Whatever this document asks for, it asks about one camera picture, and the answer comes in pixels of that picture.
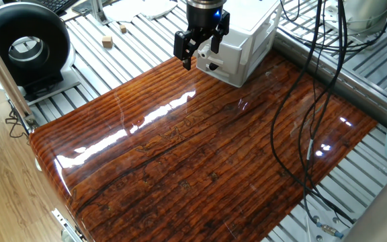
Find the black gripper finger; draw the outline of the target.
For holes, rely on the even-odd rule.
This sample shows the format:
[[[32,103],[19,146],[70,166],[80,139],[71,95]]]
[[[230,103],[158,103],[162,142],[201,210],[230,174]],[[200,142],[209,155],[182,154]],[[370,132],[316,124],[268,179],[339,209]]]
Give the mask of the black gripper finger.
[[[191,58],[200,45],[198,33],[196,28],[175,33],[173,54],[188,71],[191,69]]]
[[[218,54],[223,36],[229,33],[230,14],[223,9],[211,9],[210,19],[212,20],[211,51]]]

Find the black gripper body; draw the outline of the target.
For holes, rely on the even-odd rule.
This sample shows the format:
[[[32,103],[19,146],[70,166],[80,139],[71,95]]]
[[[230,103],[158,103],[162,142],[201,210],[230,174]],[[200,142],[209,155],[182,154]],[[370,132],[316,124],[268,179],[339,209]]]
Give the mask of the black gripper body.
[[[199,36],[212,35],[211,9],[223,9],[223,5],[187,5],[187,30],[198,29]]]

